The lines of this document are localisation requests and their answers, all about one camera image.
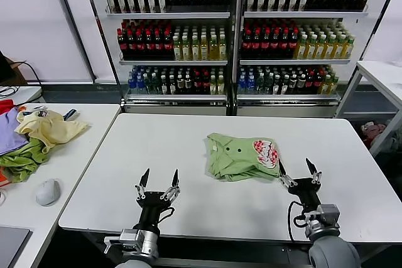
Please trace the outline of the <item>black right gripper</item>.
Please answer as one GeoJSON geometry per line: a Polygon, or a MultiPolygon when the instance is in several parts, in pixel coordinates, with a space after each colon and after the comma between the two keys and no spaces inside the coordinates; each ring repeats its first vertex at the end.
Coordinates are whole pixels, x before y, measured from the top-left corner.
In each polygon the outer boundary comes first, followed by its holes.
{"type": "Polygon", "coordinates": [[[285,171],[281,160],[279,162],[279,171],[282,185],[288,190],[288,193],[299,198],[304,212],[312,212],[321,204],[317,195],[321,187],[322,172],[318,171],[316,166],[306,158],[307,166],[312,178],[298,178],[293,180],[285,171]]]}

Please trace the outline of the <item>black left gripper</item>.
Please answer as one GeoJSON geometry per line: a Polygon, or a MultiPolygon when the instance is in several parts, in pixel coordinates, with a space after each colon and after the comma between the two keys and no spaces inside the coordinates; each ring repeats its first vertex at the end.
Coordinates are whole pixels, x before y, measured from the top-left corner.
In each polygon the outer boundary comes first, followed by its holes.
{"type": "Polygon", "coordinates": [[[165,192],[146,191],[149,172],[148,168],[141,176],[139,183],[135,185],[138,194],[136,200],[141,207],[136,228],[144,231],[159,231],[159,223],[173,215],[174,208],[171,204],[180,194],[178,170],[176,169],[171,186],[165,192]]]}

